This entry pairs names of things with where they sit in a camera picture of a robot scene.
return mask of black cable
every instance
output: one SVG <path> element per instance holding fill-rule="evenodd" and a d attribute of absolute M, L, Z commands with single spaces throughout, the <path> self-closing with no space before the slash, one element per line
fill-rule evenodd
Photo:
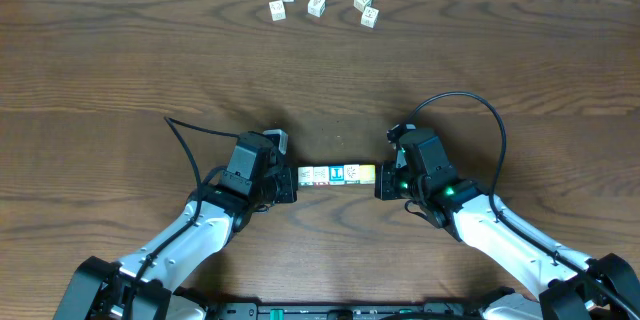
<path fill-rule="evenodd" d="M 404 313 L 394 314 L 384 317 L 380 320 L 410 320 L 410 319 L 423 319 L 423 320 L 478 320 L 482 319 L 478 316 L 467 315 L 454 315 L 454 314 L 432 314 L 432 313 Z"/>
<path fill-rule="evenodd" d="M 208 183 L 211 182 L 211 180 L 213 180 L 214 177 L 216 177 L 216 175 L 218 175 L 220 171 L 223 171 L 223 170 L 227 170 L 227 167 L 224 165 L 211 169 L 211 171 L 209 171 L 207 176 L 204 177 L 204 180 L 202 180 L 202 183 L 207 185 Z"/>
<path fill-rule="evenodd" d="M 166 116 L 164 118 L 164 121 L 167 122 L 167 124 L 171 128 L 171 131 L 173 131 L 173 134 L 176 136 L 176 138 L 180 142 L 180 145 L 182 145 L 182 149 L 187 154 L 187 158 L 189 158 L 189 163 L 191 164 L 191 168 L 193 169 L 193 175 L 196 179 L 196 201 L 197 201 L 196 210 L 194 211 L 193 216 L 187 221 L 187 223 L 183 227 L 181 227 L 178 231 L 176 231 L 173 235 L 171 235 L 165 241 L 163 241 L 162 244 L 158 245 L 158 247 L 155 250 L 153 250 L 151 253 L 149 253 L 145 257 L 144 262 L 142 263 L 142 266 L 140 266 L 140 269 L 138 269 L 138 272 L 136 273 L 136 277 L 134 278 L 133 283 L 131 285 L 131 292 L 129 294 L 129 298 L 127 299 L 127 302 L 122 311 L 122 320 L 129 320 L 129 318 L 131 317 L 133 298 L 135 297 L 140 280 L 142 279 L 142 276 L 144 275 L 145 271 L 147 271 L 147 268 L 149 268 L 149 266 L 153 263 L 153 261 L 158 258 L 158 255 L 162 250 L 164 250 L 164 248 L 166 248 L 169 244 L 171 244 L 171 242 L 173 242 L 185 231 L 187 231 L 187 229 L 189 229 L 192 225 L 194 225 L 198 220 L 198 216 L 200 215 L 200 209 L 202 208 L 202 189 L 204 184 L 208 184 L 209 181 L 211 181 L 216 176 L 216 174 L 218 174 L 218 172 L 226 169 L 226 166 L 219 166 L 214 168 L 209 172 L 209 174 L 205 178 L 206 182 L 203 183 L 203 181 L 200 179 L 200 171 L 198 170 L 198 164 L 196 163 L 196 160 L 193 157 L 193 154 L 191 153 L 189 146 L 184 141 L 184 138 L 182 137 L 182 135 L 180 135 L 180 133 L 178 132 L 178 129 L 174 124 L 180 125 L 189 129 L 193 129 L 196 131 L 205 132 L 207 134 L 234 137 L 234 138 L 239 137 L 236 134 L 201 128 L 199 126 L 187 124 L 182 121 L 175 120 Z"/>
<path fill-rule="evenodd" d="M 192 130 L 196 130 L 196 131 L 201 131 L 207 134 L 212 134 L 212 135 L 220 135 L 220 136 L 227 136 L 227 137 L 233 137 L 233 138 L 239 138 L 239 136 L 237 134 L 232 134 L 232 133 L 226 133 L 226 132 L 222 132 L 222 131 L 215 131 L 215 130 L 209 130 L 209 129 L 205 129 L 205 128 L 201 128 L 200 126 L 195 126 L 195 125 L 191 125 L 191 124 L 187 124 L 185 122 L 182 122 L 180 120 L 176 120 L 170 117 L 166 117 L 164 118 L 165 121 L 167 121 L 167 119 L 176 124 L 176 125 L 180 125 L 180 126 L 184 126 L 187 129 L 192 129 Z"/>
<path fill-rule="evenodd" d="M 284 168 L 284 163 L 285 163 L 284 154 L 282 154 L 278 148 L 273 149 L 273 151 L 276 154 L 276 166 L 272 167 L 271 169 L 269 169 L 269 171 L 267 171 L 264 174 L 265 178 L 271 177 L 279 173 L 282 170 L 282 168 Z"/>
<path fill-rule="evenodd" d="M 596 288 L 601 294 L 603 294 L 606 297 L 608 297 L 609 300 L 611 300 L 613 303 L 615 303 L 616 305 L 621 307 L 628 314 L 632 315 L 636 320 L 640 320 L 640 315 L 638 315 L 638 311 L 626 299 L 618 296 L 613 291 L 609 290 L 609 288 L 607 288 L 605 285 L 603 285 L 602 283 L 597 281 L 595 278 L 593 278 L 592 276 L 587 274 L 587 272 L 582 270 L 582 268 L 580 268 L 579 266 L 573 264 L 567 258 L 565 258 L 564 256 L 562 256 L 559 253 L 557 253 L 557 251 L 551 250 L 551 249 L 547 249 L 544 245 L 540 244 L 535 239 L 533 239 L 529 235 L 525 234 L 517 226 L 515 226 L 511 222 L 509 222 L 509 220 L 503 214 L 502 211 L 499 211 L 497 209 L 496 204 L 495 204 L 495 200 L 494 200 L 494 195 L 495 195 L 496 185 L 498 183 L 498 178 L 500 177 L 500 171 L 502 170 L 502 164 L 504 162 L 504 157 L 505 157 L 505 154 L 507 152 L 507 133 L 506 133 L 506 131 L 504 129 L 504 122 L 502 121 L 502 118 L 500 117 L 500 114 L 498 114 L 496 109 L 487 100 L 485 100 L 484 98 L 482 98 L 482 97 L 480 97 L 480 96 L 478 96 L 478 95 L 476 95 L 474 93 L 470 93 L 470 92 L 466 92 L 466 91 L 451 91 L 451 92 L 442 93 L 442 94 L 433 96 L 433 97 L 423 101 L 420 105 L 418 105 L 415 108 L 415 110 L 413 110 L 411 112 L 411 114 L 409 114 L 409 116 L 407 117 L 407 120 L 404 123 L 405 124 L 410 123 L 411 120 L 413 119 L 413 117 L 422 108 L 424 108 L 425 106 L 431 104 L 432 102 L 434 102 L 434 101 L 436 101 L 438 99 L 442 99 L 444 97 L 449 97 L 449 96 L 466 96 L 466 97 L 470 97 L 470 98 L 473 98 L 473 99 L 481 102 L 484 106 L 487 107 L 487 109 L 489 109 L 489 111 L 491 111 L 491 113 L 493 114 L 493 116 L 496 119 L 496 122 L 498 123 L 498 127 L 500 128 L 500 136 L 502 138 L 502 145 L 500 147 L 500 157 L 498 158 L 498 164 L 496 166 L 496 172 L 495 172 L 495 175 L 493 176 L 493 181 L 491 182 L 491 187 L 489 189 L 489 205 L 491 206 L 491 210 L 496 215 L 496 221 L 502 221 L 505 224 L 505 226 L 507 228 L 509 228 L 511 231 L 513 231 L 518 236 L 520 236 L 524 240 L 526 240 L 529 243 L 531 243 L 533 246 L 538 248 L 540 251 L 544 252 L 546 255 L 552 257 L 555 261 L 557 261 L 560 264 L 562 264 L 562 265 L 568 267 L 569 269 L 573 270 L 580 278 L 582 278 L 583 280 L 588 282 L 589 285 L 591 285 L 594 288 Z"/>
<path fill-rule="evenodd" d="M 269 212 L 269 209 L 271 209 L 273 205 L 269 206 L 266 204 L 262 204 L 262 205 L 258 205 L 258 207 L 253 211 L 256 214 L 266 214 Z"/>
<path fill-rule="evenodd" d="M 404 203 L 404 210 L 406 212 L 408 212 L 409 214 L 413 214 L 415 216 L 418 216 L 418 217 L 422 218 L 425 221 L 429 221 L 429 218 L 424 213 L 421 213 L 421 212 L 418 212 L 418 211 L 409 210 L 409 205 L 418 205 L 418 203 L 415 200 L 408 200 L 407 202 L 405 202 Z"/>

